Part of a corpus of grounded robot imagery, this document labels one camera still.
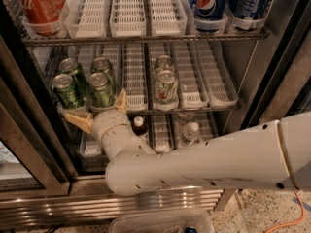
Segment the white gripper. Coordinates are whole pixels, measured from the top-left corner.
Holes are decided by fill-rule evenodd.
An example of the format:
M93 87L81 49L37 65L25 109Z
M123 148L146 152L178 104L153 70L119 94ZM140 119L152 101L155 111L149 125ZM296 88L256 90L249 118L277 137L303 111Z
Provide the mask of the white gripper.
M95 119L89 112L63 111L64 118L87 134L92 133L96 139L101 139L105 133L121 125L130 125L126 112L126 89L123 88L117 96L114 106L116 110L109 110L98 114Z

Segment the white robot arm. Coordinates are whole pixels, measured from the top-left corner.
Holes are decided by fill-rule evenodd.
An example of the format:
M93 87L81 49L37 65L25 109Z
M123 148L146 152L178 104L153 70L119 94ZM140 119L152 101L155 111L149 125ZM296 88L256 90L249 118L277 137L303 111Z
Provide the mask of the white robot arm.
M311 113L262 125L165 153L132 130L122 92L97 116L65 110L65 119L93 135L109 164L105 180L122 196L164 186L308 191L311 189Z

